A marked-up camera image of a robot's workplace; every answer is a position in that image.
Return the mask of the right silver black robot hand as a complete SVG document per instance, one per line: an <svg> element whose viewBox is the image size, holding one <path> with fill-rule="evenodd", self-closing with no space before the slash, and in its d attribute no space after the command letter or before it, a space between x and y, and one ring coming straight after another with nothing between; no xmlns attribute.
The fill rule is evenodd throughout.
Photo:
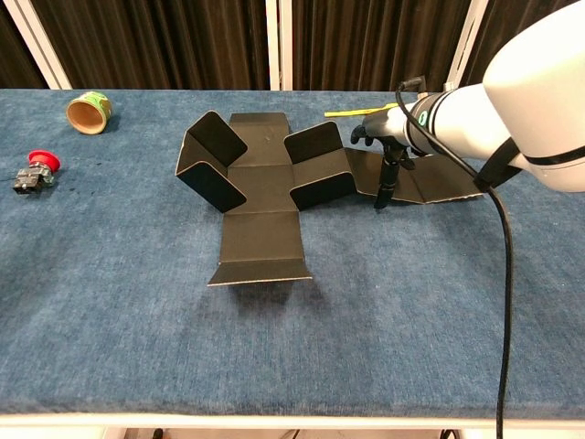
<svg viewBox="0 0 585 439"><path fill-rule="evenodd" d="M401 167L409 171L415 169L415 164L409 157L406 146L397 139L399 130L403 128L401 119L392 119L392 116L397 114L394 108L370 113L364 117L360 125L353 129L350 135L352 145L363 139L366 146L371 146L375 140L378 140L383 146L378 193L374 204L376 210L384 209L392 200L399 169Z"/></svg>

